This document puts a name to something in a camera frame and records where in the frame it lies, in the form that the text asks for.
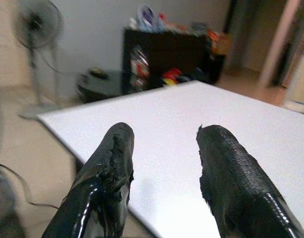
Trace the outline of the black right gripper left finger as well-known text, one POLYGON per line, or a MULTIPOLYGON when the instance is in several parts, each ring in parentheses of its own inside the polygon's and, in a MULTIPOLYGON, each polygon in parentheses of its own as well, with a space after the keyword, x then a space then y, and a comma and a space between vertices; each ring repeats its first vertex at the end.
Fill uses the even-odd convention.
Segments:
POLYGON ((80 169, 44 238, 119 238, 128 215, 134 133, 114 124, 80 169))

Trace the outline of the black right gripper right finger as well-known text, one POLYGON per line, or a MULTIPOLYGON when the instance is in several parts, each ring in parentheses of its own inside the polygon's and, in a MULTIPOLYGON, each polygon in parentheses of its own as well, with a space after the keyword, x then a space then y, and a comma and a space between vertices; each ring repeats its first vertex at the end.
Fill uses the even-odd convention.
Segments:
POLYGON ((304 238, 283 195, 228 129, 201 126, 196 141, 202 197, 222 238, 304 238))

